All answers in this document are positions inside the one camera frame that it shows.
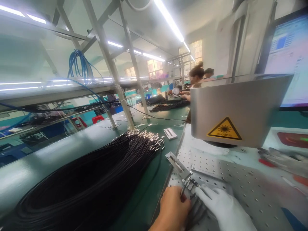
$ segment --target red object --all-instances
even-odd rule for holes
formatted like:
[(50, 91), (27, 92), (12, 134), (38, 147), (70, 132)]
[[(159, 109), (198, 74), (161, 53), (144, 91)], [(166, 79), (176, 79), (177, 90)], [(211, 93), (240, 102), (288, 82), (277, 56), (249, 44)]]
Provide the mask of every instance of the red object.
[(102, 115), (98, 115), (92, 118), (93, 124), (96, 124), (99, 120), (104, 120), (104, 117)]
[(293, 175), (293, 179), (308, 187), (308, 179), (299, 175)]
[(281, 143), (287, 146), (308, 148), (308, 135), (298, 133), (277, 133)]
[[(87, 124), (82, 120), (82, 118), (78, 117), (79, 120), (81, 121), (81, 123), (83, 124), (84, 127), (87, 127)], [(76, 123), (76, 121), (78, 121), (77, 118), (72, 118), (72, 120)]]
[(259, 159), (259, 162), (261, 164), (268, 166), (268, 167), (276, 167), (275, 165), (273, 165), (271, 162), (268, 162), (267, 160)]

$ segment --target white glove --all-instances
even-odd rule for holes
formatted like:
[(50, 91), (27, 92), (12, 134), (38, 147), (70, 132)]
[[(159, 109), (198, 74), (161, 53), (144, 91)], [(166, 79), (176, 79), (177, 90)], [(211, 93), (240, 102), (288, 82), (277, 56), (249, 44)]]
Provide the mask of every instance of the white glove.
[(240, 203), (222, 189), (211, 190), (205, 184), (196, 188), (196, 195), (217, 218), (221, 231), (257, 231)]

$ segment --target red stool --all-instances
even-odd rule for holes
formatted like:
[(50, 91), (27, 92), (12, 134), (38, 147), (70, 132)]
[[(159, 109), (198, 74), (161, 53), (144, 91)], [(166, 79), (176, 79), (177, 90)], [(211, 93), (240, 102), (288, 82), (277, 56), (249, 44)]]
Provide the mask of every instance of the red stool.
[(99, 120), (104, 120), (104, 117), (102, 115), (98, 115), (92, 118), (93, 124), (96, 124)]
[[(78, 117), (79, 120), (81, 121), (81, 123), (83, 124), (84, 127), (87, 127), (87, 124), (82, 120), (82, 118)], [(74, 123), (76, 123), (76, 121), (78, 121), (77, 118), (72, 118), (72, 121), (74, 121)]]

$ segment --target yellow triangle warning label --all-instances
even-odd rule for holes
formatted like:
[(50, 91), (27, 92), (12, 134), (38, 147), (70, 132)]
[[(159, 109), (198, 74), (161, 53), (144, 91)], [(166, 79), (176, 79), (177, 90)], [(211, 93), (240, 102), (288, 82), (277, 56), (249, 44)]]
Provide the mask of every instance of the yellow triangle warning label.
[(226, 117), (215, 128), (213, 128), (208, 133), (208, 136), (233, 139), (233, 140), (242, 140), (241, 136), (237, 132), (235, 126), (233, 125), (229, 117)]

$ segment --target computer screen display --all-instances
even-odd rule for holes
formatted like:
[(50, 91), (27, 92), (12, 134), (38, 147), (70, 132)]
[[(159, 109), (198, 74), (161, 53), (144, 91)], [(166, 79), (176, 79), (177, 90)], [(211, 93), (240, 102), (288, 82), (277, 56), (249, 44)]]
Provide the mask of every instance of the computer screen display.
[(276, 26), (264, 73), (293, 73), (281, 107), (308, 107), (308, 14)]

